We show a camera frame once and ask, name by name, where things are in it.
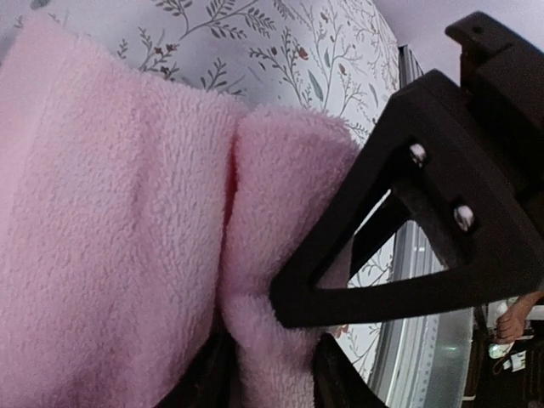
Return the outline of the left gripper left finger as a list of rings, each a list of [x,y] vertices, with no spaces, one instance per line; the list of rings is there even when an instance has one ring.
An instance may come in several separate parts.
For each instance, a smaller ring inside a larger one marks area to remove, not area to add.
[[[227,332],[212,334],[185,374],[157,408],[224,408],[230,405],[235,342]]]

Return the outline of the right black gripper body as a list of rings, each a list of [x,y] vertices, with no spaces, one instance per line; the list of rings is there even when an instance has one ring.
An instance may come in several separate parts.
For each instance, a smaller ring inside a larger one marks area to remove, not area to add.
[[[445,34],[462,48],[460,85],[469,110],[518,175],[516,195],[522,202],[543,196],[543,52],[481,11]]]

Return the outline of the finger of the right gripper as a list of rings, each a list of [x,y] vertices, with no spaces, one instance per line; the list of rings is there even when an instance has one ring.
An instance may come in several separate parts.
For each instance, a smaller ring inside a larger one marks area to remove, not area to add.
[[[285,327],[384,322],[543,287],[543,159],[501,144],[477,99],[439,71],[402,88],[327,209],[272,280]],[[400,226],[423,229],[443,270],[355,289],[318,283],[348,242],[365,262]]]

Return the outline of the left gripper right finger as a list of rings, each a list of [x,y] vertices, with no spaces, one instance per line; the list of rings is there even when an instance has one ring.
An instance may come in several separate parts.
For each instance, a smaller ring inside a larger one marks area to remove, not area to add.
[[[369,389],[330,333],[322,334],[314,352],[314,406],[387,407]]]

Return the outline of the pink terry towel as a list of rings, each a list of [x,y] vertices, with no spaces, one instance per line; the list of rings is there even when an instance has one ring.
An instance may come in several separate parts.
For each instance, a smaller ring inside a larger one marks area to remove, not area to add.
[[[39,17],[1,67],[1,404],[154,407],[222,318],[244,407],[312,407],[269,285],[357,155],[343,121],[128,68]]]

